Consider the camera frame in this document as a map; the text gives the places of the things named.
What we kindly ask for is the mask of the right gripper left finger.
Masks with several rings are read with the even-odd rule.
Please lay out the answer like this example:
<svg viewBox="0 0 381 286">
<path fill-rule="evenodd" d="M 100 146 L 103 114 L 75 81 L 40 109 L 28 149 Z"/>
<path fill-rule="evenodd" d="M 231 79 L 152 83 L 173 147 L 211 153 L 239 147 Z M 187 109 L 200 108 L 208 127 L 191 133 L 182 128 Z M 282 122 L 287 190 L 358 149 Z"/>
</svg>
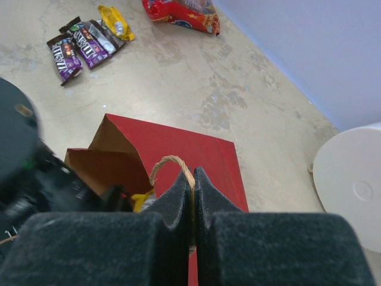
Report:
<svg viewBox="0 0 381 286">
<path fill-rule="evenodd" d="M 190 186 L 183 173 L 139 213 L 40 213 L 21 227 L 2 285 L 186 285 Z"/>
</svg>

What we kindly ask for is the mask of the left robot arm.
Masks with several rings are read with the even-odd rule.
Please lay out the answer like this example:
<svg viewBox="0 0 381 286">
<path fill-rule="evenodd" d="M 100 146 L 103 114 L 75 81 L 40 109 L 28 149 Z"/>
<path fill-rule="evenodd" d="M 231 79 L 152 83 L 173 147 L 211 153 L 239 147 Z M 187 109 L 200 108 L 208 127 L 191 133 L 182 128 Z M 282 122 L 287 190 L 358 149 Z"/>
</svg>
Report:
<svg viewBox="0 0 381 286">
<path fill-rule="evenodd" d="M 33 104 L 1 79 L 1 260 L 21 225 L 45 212 L 130 212 L 125 189 L 98 195 L 42 141 Z"/>
</svg>

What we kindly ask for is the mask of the purple chocolate candy packet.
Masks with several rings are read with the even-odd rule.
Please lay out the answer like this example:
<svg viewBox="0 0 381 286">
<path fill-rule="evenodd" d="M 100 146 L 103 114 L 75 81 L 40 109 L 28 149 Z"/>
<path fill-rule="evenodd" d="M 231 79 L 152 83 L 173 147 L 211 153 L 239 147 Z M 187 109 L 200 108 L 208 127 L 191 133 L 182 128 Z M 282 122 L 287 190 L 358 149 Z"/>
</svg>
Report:
<svg viewBox="0 0 381 286">
<path fill-rule="evenodd" d="M 77 52 L 84 59 L 89 69 L 94 69 L 110 58 L 110 54 L 82 23 L 80 17 L 74 18 L 59 29 L 61 34 L 68 34 L 74 42 Z"/>
</svg>

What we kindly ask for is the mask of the large red snack bag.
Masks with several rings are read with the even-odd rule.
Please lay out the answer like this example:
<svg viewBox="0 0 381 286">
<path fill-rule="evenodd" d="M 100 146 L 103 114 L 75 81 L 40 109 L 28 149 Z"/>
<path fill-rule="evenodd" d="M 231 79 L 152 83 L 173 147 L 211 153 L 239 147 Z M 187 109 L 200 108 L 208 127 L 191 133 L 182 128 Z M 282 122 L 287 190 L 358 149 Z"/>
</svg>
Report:
<svg viewBox="0 0 381 286">
<path fill-rule="evenodd" d="M 142 5 L 152 21 L 220 34 L 220 20 L 212 1 L 144 0 Z"/>
</svg>

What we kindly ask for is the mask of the red paper bag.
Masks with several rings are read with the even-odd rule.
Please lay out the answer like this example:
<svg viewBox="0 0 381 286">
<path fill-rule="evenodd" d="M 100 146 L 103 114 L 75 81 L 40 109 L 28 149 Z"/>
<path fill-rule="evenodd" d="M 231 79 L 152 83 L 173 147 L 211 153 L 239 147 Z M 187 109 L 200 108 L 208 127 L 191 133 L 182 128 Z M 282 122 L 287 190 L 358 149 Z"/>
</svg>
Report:
<svg viewBox="0 0 381 286">
<path fill-rule="evenodd" d="M 198 280 L 194 171 L 205 170 L 211 183 L 236 207 L 248 209 L 235 146 L 200 133 L 106 114 L 86 149 L 69 149 L 65 162 L 97 194 L 119 184 L 130 197 L 154 189 L 157 199 L 183 173 L 190 186 L 189 274 Z"/>
</svg>

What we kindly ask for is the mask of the yellow candy packet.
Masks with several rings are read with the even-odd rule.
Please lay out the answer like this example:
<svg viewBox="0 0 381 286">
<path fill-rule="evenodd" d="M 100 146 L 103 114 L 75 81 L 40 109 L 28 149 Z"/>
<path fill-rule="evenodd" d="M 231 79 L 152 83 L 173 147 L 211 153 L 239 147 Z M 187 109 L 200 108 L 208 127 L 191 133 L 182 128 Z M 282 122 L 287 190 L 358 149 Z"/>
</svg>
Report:
<svg viewBox="0 0 381 286">
<path fill-rule="evenodd" d="M 133 211 L 139 213 L 149 206 L 151 206 L 157 199 L 154 189 L 144 193 L 144 194 L 134 194 L 131 199 L 134 201 Z"/>
<path fill-rule="evenodd" d="M 116 7 L 99 5 L 98 11 L 102 21 L 116 37 L 123 41 L 133 41 L 135 39 L 135 34 Z"/>
</svg>

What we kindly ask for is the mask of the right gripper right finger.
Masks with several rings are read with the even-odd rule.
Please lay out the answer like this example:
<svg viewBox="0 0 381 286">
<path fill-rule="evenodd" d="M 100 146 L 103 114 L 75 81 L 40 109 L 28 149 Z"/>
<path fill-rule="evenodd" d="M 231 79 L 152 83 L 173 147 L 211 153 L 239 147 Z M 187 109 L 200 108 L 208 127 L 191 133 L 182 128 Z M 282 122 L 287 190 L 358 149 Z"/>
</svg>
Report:
<svg viewBox="0 0 381 286">
<path fill-rule="evenodd" d="M 327 213 L 247 213 L 195 169 L 200 285 L 374 285 L 350 224 Z"/>
</svg>

